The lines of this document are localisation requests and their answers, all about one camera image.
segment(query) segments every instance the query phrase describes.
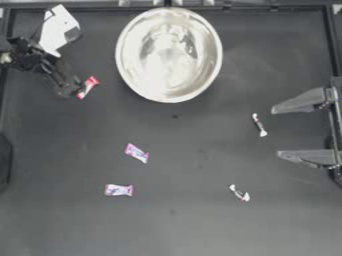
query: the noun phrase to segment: metal bowl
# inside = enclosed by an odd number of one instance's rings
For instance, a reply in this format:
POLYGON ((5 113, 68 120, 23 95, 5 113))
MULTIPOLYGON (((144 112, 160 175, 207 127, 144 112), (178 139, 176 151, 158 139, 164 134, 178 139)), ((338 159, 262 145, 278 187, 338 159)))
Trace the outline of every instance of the metal bowl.
POLYGON ((126 26, 115 58, 120 75, 140 96, 176 103, 208 88, 222 52, 217 31, 202 16, 182 8, 158 8, 126 26))

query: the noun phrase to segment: black table surface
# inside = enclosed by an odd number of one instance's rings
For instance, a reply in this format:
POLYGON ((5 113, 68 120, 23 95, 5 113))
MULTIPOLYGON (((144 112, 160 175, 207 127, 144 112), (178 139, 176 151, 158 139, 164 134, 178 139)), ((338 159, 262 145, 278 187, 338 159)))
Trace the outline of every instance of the black table surface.
MULTIPOLYGON (((102 85, 83 101, 64 100, 42 76, 8 74, 3 125, 15 161, 0 195, 0 255, 337 255, 342 191, 325 171, 275 155, 323 147, 327 114, 270 114, 330 79, 321 13, 202 12, 223 67, 211 88, 180 104, 144 100, 120 79, 115 43, 136 14, 74 15, 84 37, 62 53, 102 85), (130 142, 150 152, 147 164, 124 155, 130 142), (106 197, 107 183, 132 184, 134 197, 106 197)), ((13 35, 29 35, 42 18, 19 13, 13 35)))

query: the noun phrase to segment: white robot part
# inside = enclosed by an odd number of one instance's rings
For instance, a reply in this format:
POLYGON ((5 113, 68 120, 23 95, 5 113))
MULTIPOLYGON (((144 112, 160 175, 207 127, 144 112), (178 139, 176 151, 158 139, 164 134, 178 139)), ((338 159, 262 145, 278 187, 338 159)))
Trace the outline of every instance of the white robot part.
POLYGON ((58 49, 72 41, 71 34, 80 34, 80 25, 62 4, 46 12, 44 20, 39 45, 60 57, 58 49))

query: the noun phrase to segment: pink candy wrapper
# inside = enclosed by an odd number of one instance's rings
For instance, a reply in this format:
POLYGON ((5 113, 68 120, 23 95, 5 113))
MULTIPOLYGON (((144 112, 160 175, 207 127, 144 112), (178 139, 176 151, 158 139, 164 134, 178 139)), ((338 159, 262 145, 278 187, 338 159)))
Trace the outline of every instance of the pink candy wrapper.
POLYGON ((76 97, 78 97, 80 100, 83 100, 84 97, 87 96, 88 92, 91 91, 91 89, 92 89, 96 85, 99 85, 99 84, 100 84, 99 80, 95 78, 95 76, 91 76, 91 77, 86 80, 86 82, 84 82, 84 87, 86 87, 86 88, 78 93, 76 97))
POLYGON ((134 195, 134 186, 119 186, 115 184, 107 184, 104 190, 106 196, 132 196, 134 195))
POLYGON ((150 153, 144 153, 143 150, 140 150, 134 144, 128 143, 124 153, 140 160, 144 164, 148 161, 150 153))

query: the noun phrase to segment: small white object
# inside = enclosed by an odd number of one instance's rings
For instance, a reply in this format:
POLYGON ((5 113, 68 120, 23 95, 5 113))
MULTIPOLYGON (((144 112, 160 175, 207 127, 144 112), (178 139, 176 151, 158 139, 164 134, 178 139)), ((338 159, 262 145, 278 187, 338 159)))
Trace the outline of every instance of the small white object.
POLYGON ((237 190, 235 184, 230 185, 230 190, 234 193, 234 195, 241 199, 241 201, 249 202, 251 200, 250 194, 247 192, 243 193, 239 190, 237 190))
POLYGON ((122 186, 115 184, 107 184, 104 189, 106 196, 132 196, 134 186, 122 186))
POLYGON ((46 52, 60 57, 58 49, 68 43, 66 32, 80 29, 80 25, 62 4, 46 12, 44 20, 39 44, 46 52))
POLYGON ((337 15, 341 12, 342 4, 333 4, 333 12, 337 15))
POLYGON ((267 136, 267 132, 266 132, 266 130, 265 130, 265 128, 263 128, 263 124, 262 124, 262 122, 261 122, 261 120, 259 120, 259 117, 258 117, 258 114, 257 114, 257 113, 253 114, 253 120, 254 120, 254 122, 255 122, 255 124, 257 124, 257 126, 258 126, 258 128, 259 128, 259 130, 261 130, 259 136, 261 136, 261 137, 267 136))

